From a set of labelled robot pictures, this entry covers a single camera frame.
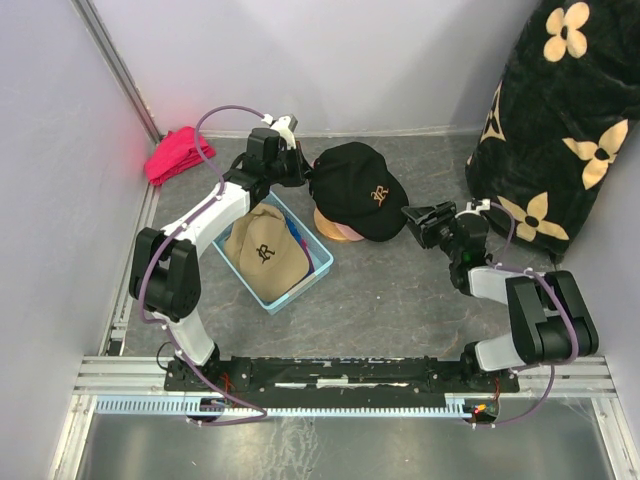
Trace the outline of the pink cap with R logo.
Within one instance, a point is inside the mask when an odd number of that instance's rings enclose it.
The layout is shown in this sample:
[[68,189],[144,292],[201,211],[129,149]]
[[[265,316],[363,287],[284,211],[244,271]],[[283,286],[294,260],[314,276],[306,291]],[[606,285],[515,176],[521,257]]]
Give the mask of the pink cap with R logo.
[[354,199],[357,182],[352,170],[349,155],[336,149],[323,152],[312,167],[309,189],[315,204],[315,227],[324,237],[341,243],[364,239],[351,226],[358,214],[358,207],[353,206],[358,201]]

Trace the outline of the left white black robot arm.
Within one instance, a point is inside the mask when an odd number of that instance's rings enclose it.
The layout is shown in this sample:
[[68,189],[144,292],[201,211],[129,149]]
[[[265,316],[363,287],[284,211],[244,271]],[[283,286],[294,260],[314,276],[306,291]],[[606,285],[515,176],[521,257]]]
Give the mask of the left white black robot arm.
[[233,222],[261,203],[272,186],[300,187],[309,171],[290,127],[276,122],[255,128],[245,151],[208,196],[173,223],[138,233],[130,295],[138,300],[143,322],[168,331],[180,358],[190,362],[186,376],[198,389],[212,389],[221,378],[220,364],[210,359],[216,344],[197,311],[199,257]]

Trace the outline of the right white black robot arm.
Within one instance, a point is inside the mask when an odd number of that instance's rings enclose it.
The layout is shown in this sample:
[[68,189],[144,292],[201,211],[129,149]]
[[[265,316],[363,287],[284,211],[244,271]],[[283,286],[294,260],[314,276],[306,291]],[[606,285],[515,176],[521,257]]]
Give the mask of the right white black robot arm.
[[473,200],[463,211],[451,201],[402,209],[418,244],[447,256],[454,288],[508,309],[509,332],[472,345],[472,358],[458,368],[460,382],[472,391],[491,384],[495,371],[569,364],[599,349],[596,326],[570,272],[509,266],[487,252],[493,208],[508,212],[488,199]]

